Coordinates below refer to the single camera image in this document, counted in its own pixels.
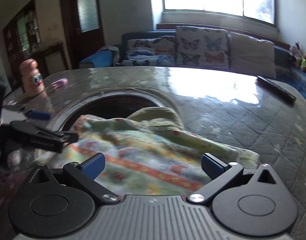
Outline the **floral patterned children's garment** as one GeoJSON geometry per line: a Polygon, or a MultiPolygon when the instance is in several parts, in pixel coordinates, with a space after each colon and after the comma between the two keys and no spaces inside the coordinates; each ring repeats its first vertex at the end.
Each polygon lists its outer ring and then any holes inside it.
{"type": "Polygon", "coordinates": [[[189,194],[205,186],[209,177],[201,157],[210,153],[225,163],[236,161],[255,169],[259,155],[188,132],[178,114],[164,107],[148,107],[127,118],[81,115],[72,125],[79,139],[61,153],[38,151],[37,164],[62,168],[82,163],[96,153],[105,156],[105,169],[96,182],[116,194],[189,194]]]}

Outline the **pink googly-eyed toy figure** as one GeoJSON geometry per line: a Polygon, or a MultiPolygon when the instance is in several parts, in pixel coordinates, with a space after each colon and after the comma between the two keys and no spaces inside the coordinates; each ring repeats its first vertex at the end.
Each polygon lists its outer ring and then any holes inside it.
{"type": "Polygon", "coordinates": [[[28,59],[19,66],[22,87],[29,97],[35,97],[45,89],[43,77],[38,69],[38,63],[34,59],[28,59]]]}

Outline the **small pink object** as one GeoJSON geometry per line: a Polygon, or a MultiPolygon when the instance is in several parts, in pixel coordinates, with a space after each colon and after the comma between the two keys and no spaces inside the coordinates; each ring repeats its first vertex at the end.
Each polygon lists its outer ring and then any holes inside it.
{"type": "Polygon", "coordinates": [[[54,81],[53,83],[51,83],[51,86],[54,89],[62,88],[62,87],[65,87],[67,85],[68,85],[68,79],[67,78],[62,78],[62,79],[59,79],[59,80],[54,81]]]}

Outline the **dark wooden shelf cabinet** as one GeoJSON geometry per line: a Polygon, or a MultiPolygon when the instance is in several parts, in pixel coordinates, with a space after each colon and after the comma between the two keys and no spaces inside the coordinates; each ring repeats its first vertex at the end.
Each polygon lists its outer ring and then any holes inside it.
{"type": "Polygon", "coordinates": [[[27,59],[35,59],[43,77],[63,70],[69,65],[64,52],[63,42],[53,42],[45,46],[41,42],[39,25],[36,16],[35,0],[28,2],[4,27],[4,42],[13,79],[21,81],[20,64],[27,59]],[[59,53],[62,67],[57,68],[47,63],[46,58],[59,53]]]}

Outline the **blue cloth on sofa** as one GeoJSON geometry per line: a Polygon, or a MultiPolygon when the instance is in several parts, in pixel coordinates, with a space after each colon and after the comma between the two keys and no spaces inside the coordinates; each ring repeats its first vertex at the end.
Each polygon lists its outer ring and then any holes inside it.
{"type": "Polygon", "coordinates": [[[118,66],[121,49],[120,45],[103,46],[96,53],[80,61],[80,64],[91,64],[94,68],[118,66]]]}

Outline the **black remote control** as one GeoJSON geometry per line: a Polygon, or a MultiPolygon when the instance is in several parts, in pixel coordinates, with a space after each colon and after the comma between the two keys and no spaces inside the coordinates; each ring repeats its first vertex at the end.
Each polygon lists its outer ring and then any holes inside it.
{"type": "Polygon", "coordinates": [[[290,92],[288,92],[287,90],[283,89],[282,87],[280,87],[279,85],[277,85],[276,83],[270,81],[265,77],[257,76],[256,80],[261,87],[270,91],[288,105],[294,106],[297,98],[293,96],[290,92]]]}

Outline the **plain white cushion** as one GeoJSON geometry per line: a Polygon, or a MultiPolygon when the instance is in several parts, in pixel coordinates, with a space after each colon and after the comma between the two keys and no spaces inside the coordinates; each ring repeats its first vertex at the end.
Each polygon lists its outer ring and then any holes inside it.
{"type": "Polygon", "coordinates": [[[274,43],[231,32],[230,70],[240,74],[275,79],[274,43]]]}

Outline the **dark wooden door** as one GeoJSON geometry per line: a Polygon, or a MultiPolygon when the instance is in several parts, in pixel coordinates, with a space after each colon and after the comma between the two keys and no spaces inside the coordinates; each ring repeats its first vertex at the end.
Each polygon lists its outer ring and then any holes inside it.
{"type": "Polygon", "coordinates": [[[99,0],[60,0],[62,21],[71,66],[105,45],[99,0]]]}

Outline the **blue sofa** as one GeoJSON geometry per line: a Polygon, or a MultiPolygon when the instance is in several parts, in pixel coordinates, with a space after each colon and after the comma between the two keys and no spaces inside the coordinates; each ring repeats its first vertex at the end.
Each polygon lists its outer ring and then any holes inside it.
{"type": "MultiPolygon", "coordinates": [[[[161,29],[151,31],[140,31],[126,33],[122,35],[122,43],[115,44],[122,47],[120,52],[120,65],[124,59],[124,54],[128,40],[138,38],[158,38],[161,36],[175,36],[175,29],[161,29]]],[[[294,87],[306,99],[306,73],[296,68],[290,59],[289,51],[281,46],[274,46],[276,77],[278,81],[282,81],[294,87]]],[[[80,64],[79,68],[94,68],[91,64],[80,64]]]]}

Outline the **butterfly cushion upright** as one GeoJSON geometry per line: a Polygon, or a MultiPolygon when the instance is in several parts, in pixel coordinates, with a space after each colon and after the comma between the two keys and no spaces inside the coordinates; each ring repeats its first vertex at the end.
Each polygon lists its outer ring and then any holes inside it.
{"type": "Polygon", "coordinates": [[[229,33],[224,29],[178,26],[176,64],[182,67],[229,69],[229,33]]]}

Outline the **butterfly cushion lying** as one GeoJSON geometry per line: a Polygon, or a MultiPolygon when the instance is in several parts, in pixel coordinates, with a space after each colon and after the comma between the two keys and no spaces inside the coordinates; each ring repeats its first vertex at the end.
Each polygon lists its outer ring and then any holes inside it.
{"type": "Polygon", "coordinates": [[[128,40],[122,66],[175,66],[175,37],[128,40]]]}

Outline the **toys pile on sofa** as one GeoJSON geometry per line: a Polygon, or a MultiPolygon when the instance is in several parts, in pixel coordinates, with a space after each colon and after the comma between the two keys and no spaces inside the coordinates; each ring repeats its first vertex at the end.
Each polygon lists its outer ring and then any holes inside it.
{"type": "Polygon", "coordinates": [[[300,43],[294,42],[289,47],[289,54],[291,61],[297,68],[306,73],[306,53],[302,53],[300,49],[300,43]]]}

